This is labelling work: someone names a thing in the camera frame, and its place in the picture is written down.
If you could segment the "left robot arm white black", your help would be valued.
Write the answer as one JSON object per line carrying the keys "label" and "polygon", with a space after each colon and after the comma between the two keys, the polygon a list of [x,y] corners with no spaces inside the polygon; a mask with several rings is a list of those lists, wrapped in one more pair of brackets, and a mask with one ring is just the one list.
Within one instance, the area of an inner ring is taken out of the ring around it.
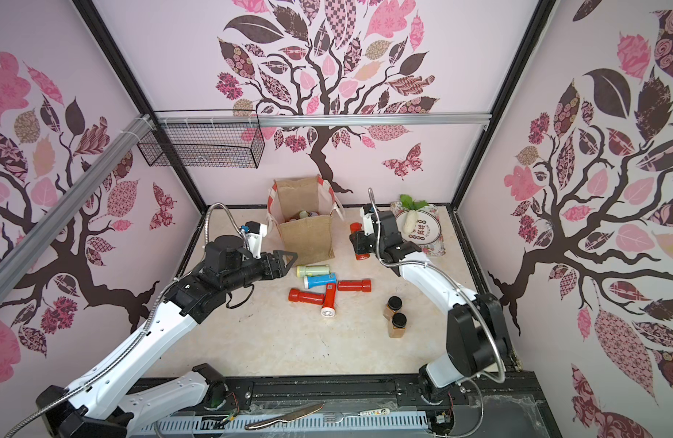
{"label": "left robot arm white black", "polygon": [[223,377],[208,364],[142,392],[131,388],[232,292],[285,277],[296,259],[282,250],[254,255],[231,235],[208,243],[201,262],[168,286],[143,326],[70,385],[50,386],[37,397],[47,431],[53,437],[130,437],[186,407],[222,403]]}

